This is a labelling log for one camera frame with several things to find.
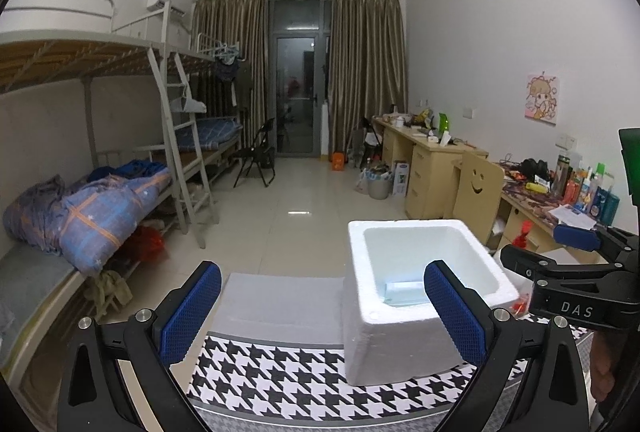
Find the blue plaid bedding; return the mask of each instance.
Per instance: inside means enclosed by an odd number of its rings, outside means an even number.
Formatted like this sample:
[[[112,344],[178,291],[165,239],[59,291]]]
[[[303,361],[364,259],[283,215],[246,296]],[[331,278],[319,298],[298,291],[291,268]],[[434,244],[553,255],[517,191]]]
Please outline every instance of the blue plaid bedding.
[[[2,222],[14,238],[97,276],[170,181],[166,167],[151,177],[109,175],[69,188],[55,176],[25,190],[7,207]]]
[[[203,150],[218,150],[221,143],[229,141],[240,132],[240,125],[235,118],[202,118],[196,122],[198,139]],[[178,148],[182,152],[194,152],[192,128],[183,127],[175,131]]]

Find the brown striped curtain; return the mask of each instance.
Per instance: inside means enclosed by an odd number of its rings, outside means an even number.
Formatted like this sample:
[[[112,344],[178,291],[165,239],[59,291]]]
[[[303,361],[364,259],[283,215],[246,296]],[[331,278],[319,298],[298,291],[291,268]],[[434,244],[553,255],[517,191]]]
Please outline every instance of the brown striped curtain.
[[[266,120],[268,0],[198,0],[193,13],[192,41],[204,33],[228,44],[240,43],[242,56],[249,60],[254,88],[250,108],[241,112],[242,144],[251,143]],[[206,116],[234,116],[231,84],[215,78],[213,72],[200,73],[192,83],[193,95],[207,105]]]
[[[400,0],[333,0],[329,60],[330,152],[346,152],[363,116],[405,112]]]

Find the black chair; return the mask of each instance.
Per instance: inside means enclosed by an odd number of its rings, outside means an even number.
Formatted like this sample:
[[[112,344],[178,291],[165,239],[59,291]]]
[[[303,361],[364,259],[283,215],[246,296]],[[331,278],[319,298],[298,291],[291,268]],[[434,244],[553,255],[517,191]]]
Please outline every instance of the black chair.
[[[242,160],[242,166],[240,167],[236,182],[234,183],[234,188],[236,188],[238,180],[240,179],[240,176],[244,171],[244,165],[246,165],[246,162],[249,160],[251,160],[251,164],[246,170],[246,174],[244,177],[247,177],[249,175],[251,168],[255,164],[258,167],[258,172],[260,173],[260,177],[262,178],[262,182],[264,183],[265,188],[268,187],[275,179],[276,169],[274,164],[276,149],[269,144],[269,133],[273,130],[273,120],[274,118],[268,119],[266,122],[264,122],[264,125],[261,126],[260,129],[258,129],[251,147],[241,148],[240,150],[233,153],[232,157]],[[264,174],[262,173],[263,168],[270,168],[271,171],[273,171],[273,177],[271,177],[268,183],[264,179]]]
[[[360,161],[360,169],[362,169],[364,167],[364,165],[367,164],[367,160],[373,158],[376,154],[380,154],[382,156],[382,142],[380,141],[380,138],[378,137],[378,133],[373,128],[373,125],[371,124],[371,122],[367,118],[365,118],[364,116],[362,117],[362,126],[365,129],[365,131],[367,132],[367,134],[369,132],[373,132],[373,134],[376,136],[377,144],[376,145],[372,145],[370,143],[367,143],[367,139],[366,139],[366,136],[365,136],[364,152],[362,153],[362,160]]]

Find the human hand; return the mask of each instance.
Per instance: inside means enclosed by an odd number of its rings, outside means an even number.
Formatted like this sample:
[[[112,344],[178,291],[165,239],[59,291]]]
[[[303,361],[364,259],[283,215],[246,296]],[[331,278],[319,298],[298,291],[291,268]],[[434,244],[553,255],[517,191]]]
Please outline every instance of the human hand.
[[[598,403],[607,399],[616,383],[613,363],[613,354],[604,333],[596,331],[591,343],[591,395]]]

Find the black and white patterned mat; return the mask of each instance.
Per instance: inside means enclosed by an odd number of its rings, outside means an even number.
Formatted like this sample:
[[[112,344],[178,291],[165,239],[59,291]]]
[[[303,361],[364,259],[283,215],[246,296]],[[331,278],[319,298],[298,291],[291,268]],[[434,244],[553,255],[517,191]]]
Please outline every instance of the black and white patterned mat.
[[[576,340],[588,334],[581,328],[573,332]],[[526,360],[516,362],[510,382],[522,376],[526,365]],[[255,343],[209,333],[187,396],[196,407],[267,420],[397,420],[454,403],[474,370],[463,364],[408,382],[356,387],[344,377],[342,349]]]

